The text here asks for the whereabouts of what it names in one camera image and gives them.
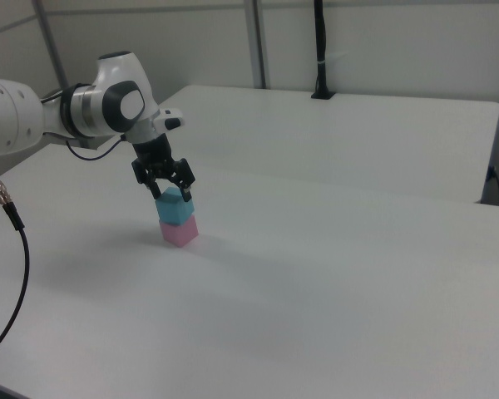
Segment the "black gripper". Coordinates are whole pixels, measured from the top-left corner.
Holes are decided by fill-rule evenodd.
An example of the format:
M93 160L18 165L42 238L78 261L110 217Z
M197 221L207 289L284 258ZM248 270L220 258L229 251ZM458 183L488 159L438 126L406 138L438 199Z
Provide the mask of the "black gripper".
M188 203L192 199L191 186L195 183L195 175L185 158L175 160L171 155L171 147L166 135L154 140L132 145L137 158L131 167L137 183L144 185L157 200L161 191L156 179L168 180L180 189L182 199Z

